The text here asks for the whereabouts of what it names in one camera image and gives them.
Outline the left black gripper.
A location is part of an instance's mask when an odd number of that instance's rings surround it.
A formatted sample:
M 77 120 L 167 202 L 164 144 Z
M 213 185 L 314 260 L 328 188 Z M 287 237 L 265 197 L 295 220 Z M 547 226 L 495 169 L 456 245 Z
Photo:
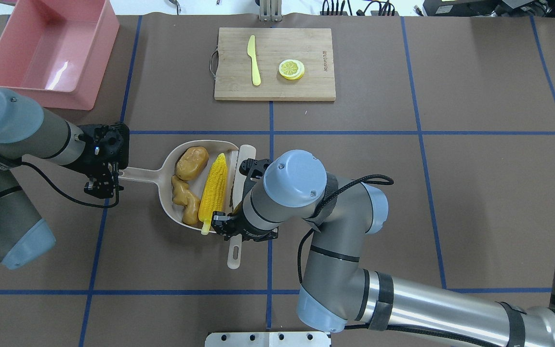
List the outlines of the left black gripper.
M 70 169 L 88 176 L 84 193 L 95 198 L 119 195 L 119 169 L 129 163 L 130 129 L 125 123 L 80 125 L 84 148 Z M 106 184 L 94 176 L 106 175 Z

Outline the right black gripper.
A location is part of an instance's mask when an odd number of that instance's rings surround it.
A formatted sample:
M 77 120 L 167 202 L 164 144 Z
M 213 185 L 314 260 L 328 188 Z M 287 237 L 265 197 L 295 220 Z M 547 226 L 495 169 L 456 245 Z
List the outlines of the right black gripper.
M 243 197 L 249 193 L 256 181 L 262 178 L 266 169 L 272 163 L 272 160 L 256 160 L 248 158 L 244 160 L 238 167 L 238 172 L 245 176 L 244 187 L 242 188 Z M 260 230 L 254 227 L 244 215 L 243 202 L 240 202 L 232 213 L 225 214 L 223 212 L 213 212 L 211 226 L 219 235 L 223 235 L 225 241 L 232 237 L 241 235 L 244 241 L 253 240 L 255 242 L 268 241 L 277 239 L 279 228 L 271 231 Z

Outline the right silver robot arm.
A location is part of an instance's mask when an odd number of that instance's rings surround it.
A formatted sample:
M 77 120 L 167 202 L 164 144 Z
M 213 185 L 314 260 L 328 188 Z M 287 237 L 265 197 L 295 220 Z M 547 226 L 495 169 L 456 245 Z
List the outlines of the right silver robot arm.
M 555 235 L 547 228 L 551 189 L 531 172 L 511 178 L 484 177 L 482 164 L 441 179 L 441 226 L 449 228 L 449 273 L 469 284 L 487 274 L 525 269 L 528 283 L 551 274 Z M 348 179 L 325 172 L 310 152 L 285 152 L 275 161 L 243 160 L 242 198 L 229 214 L 210 213 L 210 224 L 225 239 L 277 239 L 289 219 L 304 220 L 311 239 L 306 267 L 299 269 L 300 320 L 326 333 L 367 329 L 427 336 L 466 347 L 555 347 L 555 274 L 548 307 L 522 309 L 485 301 L 468 289 L 447 288 L 441 255 L 408 255 L 438 245 L 432 229 L 415 236 L 415 223 L 390 215 L 397 197 L 385 175 Z

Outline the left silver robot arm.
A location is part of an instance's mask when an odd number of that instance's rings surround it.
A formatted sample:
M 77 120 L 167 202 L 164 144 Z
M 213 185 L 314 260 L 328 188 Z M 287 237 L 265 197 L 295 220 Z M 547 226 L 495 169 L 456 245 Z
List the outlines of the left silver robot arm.
M 74 125 L 37 101 L 0 88 L 0 264 L 22 267 L 49 251 L 56 242 L 46 220 L 11 169 L 35 170 L 53 190 L 62 190 L 36 165 L 33 156 L 79 172 L 88 179 L 84 192 L 119 202 L 119 170 L 129 161 L 130 130 L 124 123 Z

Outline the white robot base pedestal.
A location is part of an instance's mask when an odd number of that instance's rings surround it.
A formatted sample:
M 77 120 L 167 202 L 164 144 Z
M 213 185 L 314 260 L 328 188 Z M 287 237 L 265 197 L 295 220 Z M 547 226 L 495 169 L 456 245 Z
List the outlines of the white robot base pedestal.
M 329 333 L 303 332 L 223 332 L 211 333 L 205 347 L 331 347 Z

